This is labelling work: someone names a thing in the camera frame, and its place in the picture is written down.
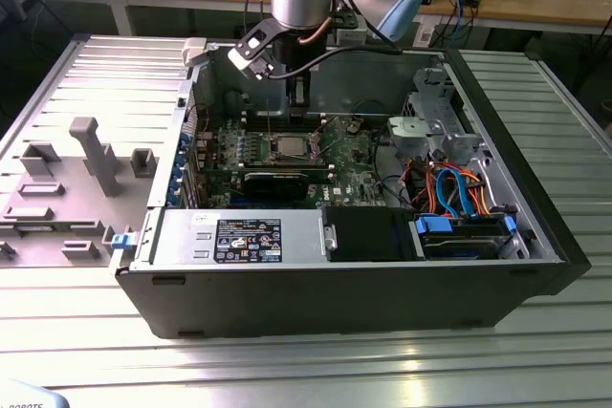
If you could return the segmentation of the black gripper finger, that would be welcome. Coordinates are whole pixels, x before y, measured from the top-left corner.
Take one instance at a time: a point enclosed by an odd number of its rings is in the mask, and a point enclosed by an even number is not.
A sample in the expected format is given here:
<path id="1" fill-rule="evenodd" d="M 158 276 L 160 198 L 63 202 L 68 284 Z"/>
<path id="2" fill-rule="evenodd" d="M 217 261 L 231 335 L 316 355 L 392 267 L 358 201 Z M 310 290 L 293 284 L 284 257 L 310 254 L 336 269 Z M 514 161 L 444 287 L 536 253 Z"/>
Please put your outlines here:
<path id="1" fill-rule="evenodd" d="M 301 123 L 310 107 L 310 97 L 298 93 L 288 96 L 288 114 L 290 123 Z"/>

